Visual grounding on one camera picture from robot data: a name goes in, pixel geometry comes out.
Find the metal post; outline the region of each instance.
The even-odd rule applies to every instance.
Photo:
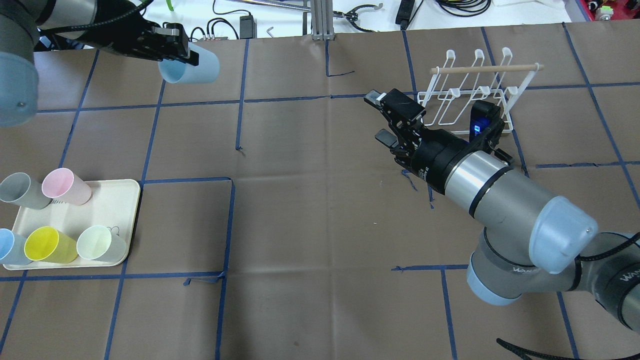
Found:
[[[333,40],[333,0],[311,0],[311,38]]]

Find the pink cup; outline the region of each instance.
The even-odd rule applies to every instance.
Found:
[[[73,171],[57,168],[42,181],[42,193],[58,201],[82,205],[89,201],[91,188]]]

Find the black connector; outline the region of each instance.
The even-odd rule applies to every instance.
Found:
[[[402,0],[400,2],[398,14],[396,15],[396,24],[400,25],[400,30],[402,31],[409,27],[409,21],[411,20],[411,13],[413,12],[414,4],[415,0]]]
[[[240,16],[240,38],[255,38],[257,32],[253,15]]]

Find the gray cup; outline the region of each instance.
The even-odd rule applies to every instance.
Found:
[[[0,200],[31,209],[43,209],[51,199],[42,193],[42,184],[23,172],[16,172],[0,183]]]

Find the blue cup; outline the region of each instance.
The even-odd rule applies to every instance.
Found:
[[[24,236],[9,229],[0,229],[0,264],[27,265],[31,262],[24,254]]]

